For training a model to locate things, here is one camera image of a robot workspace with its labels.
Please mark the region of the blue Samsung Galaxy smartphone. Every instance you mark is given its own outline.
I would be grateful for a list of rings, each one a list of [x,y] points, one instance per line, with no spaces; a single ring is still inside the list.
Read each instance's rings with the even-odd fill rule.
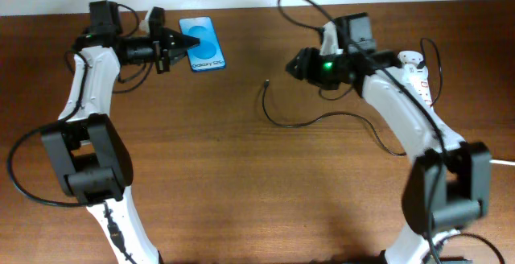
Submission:
[[[226,67],[213,21],[210,17],[185,18],[179,20],[184,35],[200,40],[200,44],[187,51],[193,72],[208,72]]]

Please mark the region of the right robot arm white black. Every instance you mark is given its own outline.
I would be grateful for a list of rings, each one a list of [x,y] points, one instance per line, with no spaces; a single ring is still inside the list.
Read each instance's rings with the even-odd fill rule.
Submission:
[[[435,113],[429,96],[418,92],[427,85],[420,54],[377,50],[366,13],[331,19],[319,37],[321,46],[300,50],[286,71],[325,90],[351,85],[383,117],[411,164],[402,195],[406,224],[374,261],[437,260],[437,245],[488,214],[488,148],[466,142]]]

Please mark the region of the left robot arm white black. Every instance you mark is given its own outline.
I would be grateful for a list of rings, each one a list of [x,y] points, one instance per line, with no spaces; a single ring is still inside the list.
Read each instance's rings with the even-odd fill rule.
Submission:
[[[68,102],[42,142],[67,196],[96,219],[120,263],[160,263],[132,197],[133,164],[109,118],[113,87],[124,65],[149,64],[158,73],[184,58],[199,39],[165,26],[165,11],[153,7],[143,36],[122,34],[118,4],[89,5],[90,25],[73,44],[75,74]]]

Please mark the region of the white power strip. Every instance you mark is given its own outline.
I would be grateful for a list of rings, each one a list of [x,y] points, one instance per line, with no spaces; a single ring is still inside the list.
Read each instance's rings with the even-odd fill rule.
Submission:
[[[422,54],[414,51],[402,51],[398,53],[398,59],[404,69],[404,80],[414,88],[427,105],[431,106],[433,100],[428,82],[429,73]]]

